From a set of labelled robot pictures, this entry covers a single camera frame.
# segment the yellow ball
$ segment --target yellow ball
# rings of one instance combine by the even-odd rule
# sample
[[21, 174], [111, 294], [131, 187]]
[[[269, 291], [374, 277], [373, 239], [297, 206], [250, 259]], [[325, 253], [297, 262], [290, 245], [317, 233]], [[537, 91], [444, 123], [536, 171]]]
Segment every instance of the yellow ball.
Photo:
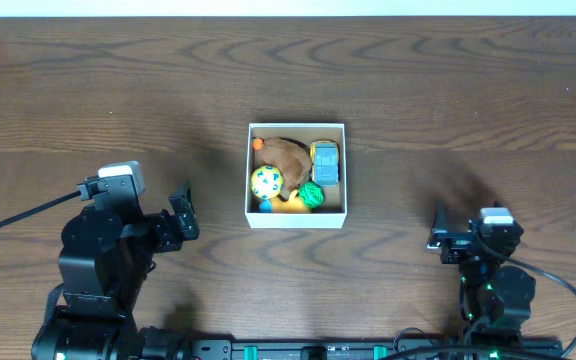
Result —
[[250, 177], [250, 189], [261, 199], [274, 198], [283, 188], [284, 177], [281, 171], [272, 165], [260, 167]]

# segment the white wall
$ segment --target white wall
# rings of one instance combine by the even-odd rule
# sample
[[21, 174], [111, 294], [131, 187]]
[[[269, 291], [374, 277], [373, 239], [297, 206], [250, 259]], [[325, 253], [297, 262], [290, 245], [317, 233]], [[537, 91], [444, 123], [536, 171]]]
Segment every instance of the white wall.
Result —
[[576, 0], [0, 0], [0, 16], [576, 15]]

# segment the yellow toy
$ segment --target yellow toy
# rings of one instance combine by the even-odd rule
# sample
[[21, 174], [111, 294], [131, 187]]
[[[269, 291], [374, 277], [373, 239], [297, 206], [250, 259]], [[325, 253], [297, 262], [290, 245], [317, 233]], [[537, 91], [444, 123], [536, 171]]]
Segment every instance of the yellow toy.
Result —
[[310, 214], [310, 208], [304, 204], [297, 194], [299, 190], [290, 193], [288, 201], [281, 201], [281, 198], [274, 197], [264, 200], [259, 204], [259, 212], [262, 213], [288, 213], [288, 214]]
[[250, 177], [250, 189], [259, 198], [267, 200], [279, 195], [284, 188], [284, 177], [278, 168], [264, 165]]

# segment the yellow ball with blue spots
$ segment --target yellow ball with blue spots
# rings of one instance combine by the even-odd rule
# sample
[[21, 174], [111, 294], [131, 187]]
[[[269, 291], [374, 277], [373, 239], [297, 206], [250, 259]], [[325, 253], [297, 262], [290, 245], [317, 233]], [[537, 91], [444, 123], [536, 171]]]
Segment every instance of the yellow ball with blue spots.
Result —
[[250, 189], [260, 199], [266, 200], [279, 195], [284, 188], [281, 171], [272, 165], [264, 165], [253, 171], [250, 177]]

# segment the toy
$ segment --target toy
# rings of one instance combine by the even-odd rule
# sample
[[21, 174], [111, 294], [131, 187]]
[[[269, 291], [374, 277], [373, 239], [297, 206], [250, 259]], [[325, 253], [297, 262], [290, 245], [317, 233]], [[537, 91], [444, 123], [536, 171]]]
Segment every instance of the toy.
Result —
[[298, 193], [299, 190], [293, 190], [287, 201], [281, 201], [281, 198], [279, 197], [264, 200], [259, 204], [259, 212], [309, 214], [310, 208], [304, 204], [302, 198], [297, 196]]
[[266, 140], [256, 138], [252, 145], [262, 165], [279, 168], [288, 191], [296, 190], [308, 180], [312, 161], [301, 146], [278, 137]]
[[250, 177], [250, 189], [261, 199], [270, 199], [279, 195], [284, 188], [284, 177], [279, 169], [264, 165], [253, 171]]
[[315, 141], [310, 145], [312, 181], [319, 186], [339, 182], [339, 149], [334, 141]]
[[312, 181], [308, 181], [299, 188], [299, 197], [304, 201], [304, 205], [314, 209], [324, 203], [324, 192]]

